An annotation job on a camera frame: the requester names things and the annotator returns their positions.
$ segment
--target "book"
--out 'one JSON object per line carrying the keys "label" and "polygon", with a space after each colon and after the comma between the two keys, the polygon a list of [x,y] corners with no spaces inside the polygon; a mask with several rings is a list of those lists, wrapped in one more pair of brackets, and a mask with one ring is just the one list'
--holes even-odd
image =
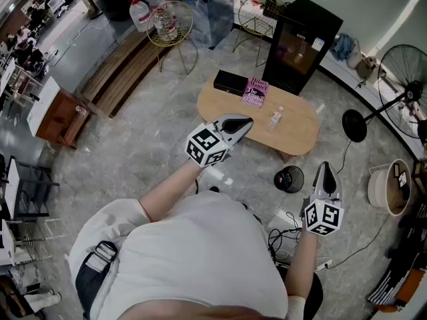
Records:
{"label": "book", "polygon": [[242,96],[242,101],[244,103],[253,105],[254,107],[261,108],[262,103],[264,103],[264,98],[267,94],[267,89],[267,82],[255,77],[249,78],[245,92]]}

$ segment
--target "paper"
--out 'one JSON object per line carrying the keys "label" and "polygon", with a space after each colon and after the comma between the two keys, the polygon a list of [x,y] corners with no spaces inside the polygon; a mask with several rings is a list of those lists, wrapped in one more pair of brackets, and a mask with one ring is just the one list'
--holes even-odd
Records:
{"label": "paper", "polygon": [[325,42],[323,40],[321,40],[320,38],[316,38],[314,39],[312,48],[315,49],[316,51],[320,51],[324,44]]}

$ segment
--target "oval table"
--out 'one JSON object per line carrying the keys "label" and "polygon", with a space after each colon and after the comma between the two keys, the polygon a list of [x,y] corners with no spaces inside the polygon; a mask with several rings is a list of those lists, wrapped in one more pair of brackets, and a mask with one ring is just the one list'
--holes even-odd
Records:
{"label": "oval table", "polygon": [[[303,155],[313,148],[319,122],[305,99],[270,85],[264,104],[257,108],[242,102],[240,96],[214,88],[214,79],[215,76],[207,80],[197,100],[197,110],[205,121],[211,122],[223,114],[242,114],[254,120],[246,134],[249,139],[291,156]],[[279,107],[284,109],[282,118],[275,129],[268,131],[270,118]]]}

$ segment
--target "fan stand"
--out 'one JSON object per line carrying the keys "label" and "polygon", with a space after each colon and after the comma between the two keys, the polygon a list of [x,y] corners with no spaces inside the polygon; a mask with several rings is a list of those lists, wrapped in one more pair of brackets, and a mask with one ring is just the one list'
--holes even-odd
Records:
{"label": "fan stand", "polygon": [[405,91],[404,93],[400,94],[392,101],[387,102],[381,108],[375,110],[371,115],[365,118],[357,110],[347,110],[344,115],[342,115],[342,127],[344,128],[344,132],[353,142],[362,142],[363,140],[365,140],[366,134],[368,132],[366,122],[369,121],[371,118],[381,114],[384,110],[390,108],[400,100],[406,97],[410,97],[409,94],[412,93],[410,91]]}

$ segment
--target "black display case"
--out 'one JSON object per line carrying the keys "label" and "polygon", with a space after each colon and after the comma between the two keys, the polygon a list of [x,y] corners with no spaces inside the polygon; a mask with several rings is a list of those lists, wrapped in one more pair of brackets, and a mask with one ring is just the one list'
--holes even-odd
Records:
{"label": "black display case", "polygon": [[331,47],[342,20],[310,0],[295,0],[283,14],[262,79],[299,95]]}

